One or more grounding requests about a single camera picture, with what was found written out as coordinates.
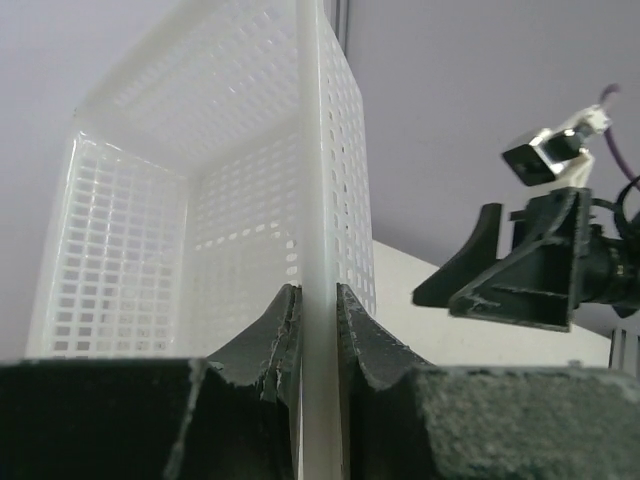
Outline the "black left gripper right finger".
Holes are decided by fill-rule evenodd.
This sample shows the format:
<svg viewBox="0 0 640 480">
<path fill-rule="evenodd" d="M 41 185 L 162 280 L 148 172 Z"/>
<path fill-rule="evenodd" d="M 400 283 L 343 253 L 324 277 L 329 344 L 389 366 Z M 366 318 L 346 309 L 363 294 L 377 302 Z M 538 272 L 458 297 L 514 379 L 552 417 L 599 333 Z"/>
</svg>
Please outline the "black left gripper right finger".
<svg viewBox="0 0 640 480">
<path fill-rule="evenodd" d="M 351 479 L 635 479 L 639 384 L 584 367 L 435 366 L 336 288 Z"/>
</svg>

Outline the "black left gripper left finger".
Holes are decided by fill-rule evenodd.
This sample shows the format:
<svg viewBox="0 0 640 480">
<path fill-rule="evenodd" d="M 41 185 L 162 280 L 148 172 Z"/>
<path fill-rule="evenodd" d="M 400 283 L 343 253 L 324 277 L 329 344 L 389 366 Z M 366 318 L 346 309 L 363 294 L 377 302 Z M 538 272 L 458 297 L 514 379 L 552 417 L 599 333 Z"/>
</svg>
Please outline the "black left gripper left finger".
<svg viewBox="0 0 640 480">
<path fill-rule="evenodd" d="M 5 479 L 293 479 L 302 291 L 207 357 L 1 366 Z"/>
</svg>

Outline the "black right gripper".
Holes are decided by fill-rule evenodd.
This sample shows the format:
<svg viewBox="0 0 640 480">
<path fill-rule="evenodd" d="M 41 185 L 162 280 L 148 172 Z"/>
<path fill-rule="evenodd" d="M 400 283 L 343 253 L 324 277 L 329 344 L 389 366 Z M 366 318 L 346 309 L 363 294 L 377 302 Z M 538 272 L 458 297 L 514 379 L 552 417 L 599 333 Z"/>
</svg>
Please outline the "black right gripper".
<svg viewBox="0 0 640 480">
<path fill-rule="evenodd" d="M 590 206 L 586 188 L 531 199 L 515 214 L 519 241 L 499 259 L 503 206 L 483 205 L 465 244 L 414 289 L 412 303 L 449 307 L 454 317 L 568 332 L 578 305 Z"/>
</svg>

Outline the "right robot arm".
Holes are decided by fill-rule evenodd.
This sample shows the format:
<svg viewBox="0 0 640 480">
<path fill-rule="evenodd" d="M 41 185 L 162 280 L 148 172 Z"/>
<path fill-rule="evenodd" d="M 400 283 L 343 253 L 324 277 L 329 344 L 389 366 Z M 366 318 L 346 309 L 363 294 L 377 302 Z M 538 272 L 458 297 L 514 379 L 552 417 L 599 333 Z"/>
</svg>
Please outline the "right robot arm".
<svg viewBox="0 0 640 480">
<path fill-rule="evenodd" d="M 510 215 L 512 249 L 498 257 L 503 206 L 481 207 L 470 237 L 419 284 L 412 302 L 453 317 L 567 332 L 582 304 L 611 306 L 621 318 L 639 310 L 639 220 L 624 203 L 589 188 L 564 187 Z"/>
</svg>

